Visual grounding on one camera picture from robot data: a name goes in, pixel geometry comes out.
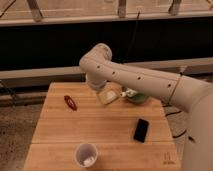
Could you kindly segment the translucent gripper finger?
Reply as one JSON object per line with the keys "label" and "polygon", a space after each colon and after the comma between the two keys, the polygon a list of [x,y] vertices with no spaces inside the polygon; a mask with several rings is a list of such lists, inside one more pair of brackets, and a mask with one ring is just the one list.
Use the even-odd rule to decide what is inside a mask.
{"label": "translucent gripper finger", "polygon": [[98,100],[101,104],[107,105],[111,101],[111,91],[107,89],[103,89],[96,93]]}

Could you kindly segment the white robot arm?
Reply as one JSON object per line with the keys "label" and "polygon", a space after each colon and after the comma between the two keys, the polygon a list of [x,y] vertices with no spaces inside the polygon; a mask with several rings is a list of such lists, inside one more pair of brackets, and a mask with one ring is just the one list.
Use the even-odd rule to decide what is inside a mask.
{"label": "white robot arm", "polygon": [[181,171],[213,171],[213,83],[112,61],[112,51],[96,44],[79,62],[95,91],[108,81],[157,98],[189,114]]}

